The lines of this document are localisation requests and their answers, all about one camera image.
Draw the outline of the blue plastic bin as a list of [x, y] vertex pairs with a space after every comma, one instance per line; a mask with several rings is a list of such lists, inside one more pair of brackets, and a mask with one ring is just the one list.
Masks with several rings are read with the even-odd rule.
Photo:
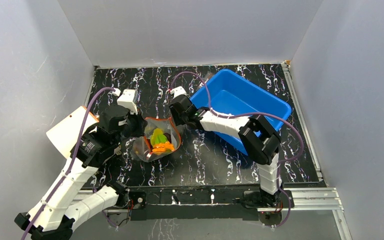
[[[239, 115], [244, 113], [263, 112], [287, 120], [292, 108], [285, 101], [248, 81], [232, 70], [222, 69], [206, 82], [210, 92], [211, 106], [215, 111]], [[197, 107], [208, 107], [208, 95], [202, 86], [191, 97]], [[231, 144], [235, 149], [248, 155], [239, 138], [224, 133], [216, 135]]]

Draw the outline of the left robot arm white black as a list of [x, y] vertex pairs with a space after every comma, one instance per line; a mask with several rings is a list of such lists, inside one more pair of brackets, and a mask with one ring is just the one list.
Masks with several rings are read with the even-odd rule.
[[129, 189], [111, 180], [92, 195], [74, 198], [99, 168], [121, 149], [121, 142], [144, 135], [147, 123], [140, 110], [120, 105], [107, 107], [95, 117], [84, 106], [77, 108], [47, 132], [66, 157], [59, 176], [42, 199], [15, 217], [15, 224], [33, 240], [68, 240], [88, 219], [111, 207], [130, 203]]

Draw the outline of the green toy leaf vegetable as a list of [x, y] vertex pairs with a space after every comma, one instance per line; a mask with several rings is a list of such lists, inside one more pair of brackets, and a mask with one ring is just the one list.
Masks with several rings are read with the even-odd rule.
[[164, 144], [168, 141], [167, 138], [164, 136], [163, 130], [160, 128], [155, 128], [153, 130], [152, 135], [151, 135], [149, 140], [150, 140], [150, 144], [153, 147], [158, 145], [158, 144]]

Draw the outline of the orange toy food piece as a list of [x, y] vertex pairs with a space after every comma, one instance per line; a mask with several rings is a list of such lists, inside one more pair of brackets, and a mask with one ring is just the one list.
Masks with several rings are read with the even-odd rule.
[[172, 143], [169, 141], [166, 141], [164, 143], [156, 143], [152, 146], [151, 153], [156, 155], [161, 155], [164, 153], [171, 153], [175, 151], [175, 147]]

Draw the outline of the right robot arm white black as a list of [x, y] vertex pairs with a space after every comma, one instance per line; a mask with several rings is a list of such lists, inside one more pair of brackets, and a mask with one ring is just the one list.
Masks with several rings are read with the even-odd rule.
[[175, 97], [169, 109], [177, 126], [187, 125], [240, 140], [259, 174], [259, 192], [244, 193], [240, 200], [243, 205], [248, 208], [280, 205], [283, 189], [279, 171], [281, 137], [265, 116], [256, 113], [235, 116], [209, 107], [198, 108], [185, 95]]

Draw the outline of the purple toy eggplant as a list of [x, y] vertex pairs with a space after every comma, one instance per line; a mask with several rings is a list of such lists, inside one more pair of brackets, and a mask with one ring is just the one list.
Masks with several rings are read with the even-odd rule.
[[168, 142], [170, 142], [170, 143], [172, 142], [172, 136], [170, 133], [164, 133], [163, 135], [166, 137]]

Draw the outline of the clear zip bag orange zipper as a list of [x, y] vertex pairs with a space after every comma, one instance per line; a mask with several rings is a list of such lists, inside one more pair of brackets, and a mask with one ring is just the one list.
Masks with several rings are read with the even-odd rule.
[[172, 117], [145, 118], [144, 135], [135, 139], [130, 154], [133, 159], [146, 163], [174, 153], [182, 143], [181, 135]]

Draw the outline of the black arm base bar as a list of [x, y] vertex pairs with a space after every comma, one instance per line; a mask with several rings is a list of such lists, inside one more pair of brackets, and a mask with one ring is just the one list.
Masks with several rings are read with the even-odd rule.
[[295, 207], [292, 192], [263, 192], [258, 184], [130, 188], [132, 220], [242, 219], [280, 223]]

